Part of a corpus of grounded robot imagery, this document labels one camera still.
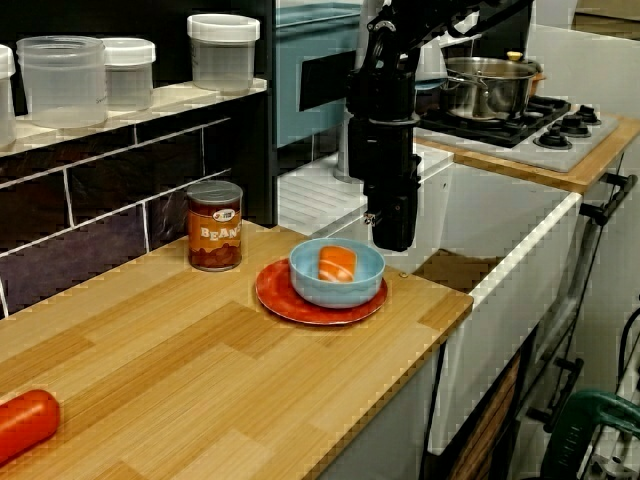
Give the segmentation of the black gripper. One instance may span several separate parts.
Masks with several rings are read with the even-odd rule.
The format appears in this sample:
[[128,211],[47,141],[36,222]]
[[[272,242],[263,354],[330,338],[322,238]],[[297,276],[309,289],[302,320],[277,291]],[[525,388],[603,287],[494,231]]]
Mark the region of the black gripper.
[[413,243],[420,177],[413,153],[413,125],[381,124],[353,117],[348,122],[351,177],[364,183],[367,213],[374,217],[373,242],[404,252]]

